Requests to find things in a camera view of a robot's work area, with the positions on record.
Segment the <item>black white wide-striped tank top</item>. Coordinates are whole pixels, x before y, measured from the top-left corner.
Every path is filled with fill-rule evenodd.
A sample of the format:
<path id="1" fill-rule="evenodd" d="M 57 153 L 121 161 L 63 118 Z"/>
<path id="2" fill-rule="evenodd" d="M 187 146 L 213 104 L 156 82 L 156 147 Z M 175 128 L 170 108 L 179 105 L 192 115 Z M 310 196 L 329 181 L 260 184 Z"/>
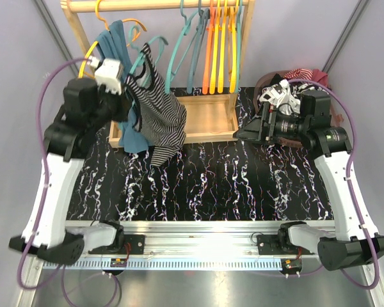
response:
<path id="1" fill-rule="evenodd" d="M 287 116 L 298 116 L 300 114 L 300 99 L 291 93 L 291 87 L 287 79 L 262 90 L 258 97 L 261 106 L 268 102 L 278 111 Z"/>

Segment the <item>thin-striped black tank top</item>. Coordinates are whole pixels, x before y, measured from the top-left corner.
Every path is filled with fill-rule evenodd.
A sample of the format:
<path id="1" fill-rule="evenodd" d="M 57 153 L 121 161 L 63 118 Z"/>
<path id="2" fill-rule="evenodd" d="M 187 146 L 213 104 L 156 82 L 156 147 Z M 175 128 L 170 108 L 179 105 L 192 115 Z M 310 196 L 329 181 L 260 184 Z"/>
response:
<path id="1" fill-rule="evenodd" d="M 185 142 L 187 111 L 173 92 L 165 92 L 165 81 L 153 62 L 151 48 L 143 65 L 150 82 L 141 75 L 128 74 L 124 86 L 140 114 L 140 132 L 154 146 L 150 164 L 159 167 L 179 152 Z"/>

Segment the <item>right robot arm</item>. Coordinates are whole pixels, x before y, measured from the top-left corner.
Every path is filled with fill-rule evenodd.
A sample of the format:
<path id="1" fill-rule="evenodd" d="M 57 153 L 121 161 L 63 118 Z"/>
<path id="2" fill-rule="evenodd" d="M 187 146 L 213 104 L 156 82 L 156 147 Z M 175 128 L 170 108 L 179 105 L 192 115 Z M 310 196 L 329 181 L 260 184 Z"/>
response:
<path id="1" fill-rule="evenodd" d="M 384 256 L 384 235 L 373 223 L 362 199 L 351 163 L 352 146 L 342 127 L 331 125 L 331 98 L 319 90 L 301 94 L 300 112 L 284 114 L 265 102 L 260 112 L 234 137 L 261 145 L 280 139 L 298 141 L 306 148 L 321 175 L 335 221 L 328 234 L 306 222 L 283 224 L 277 246 L 291 254 L 299 247 L 316 254 L 329 271 L 368 265 Z"/>

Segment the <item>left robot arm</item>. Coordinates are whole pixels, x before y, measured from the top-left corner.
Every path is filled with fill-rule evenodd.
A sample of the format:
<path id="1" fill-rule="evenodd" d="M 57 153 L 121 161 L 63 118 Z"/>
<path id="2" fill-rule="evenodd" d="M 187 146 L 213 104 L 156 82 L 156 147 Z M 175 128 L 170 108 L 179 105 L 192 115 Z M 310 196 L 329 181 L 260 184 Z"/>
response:
<path id="1" fill-rule="evenodd" d="M 30 220 L 23 232 L 9 241 L 9 248 L 41 260 L 72 265 L 83 253 L 124 249 L 122 226 L 100 221 L 68 228 L 67 213 L 76 179 L 95 142 L 96 133 L 112 120 L 124 120 L 130 103 L 118 91 L 87 77 L 72 79 L 63 89 L 64 103 L 44 132 L 44 158 L 39 187 Z"/>

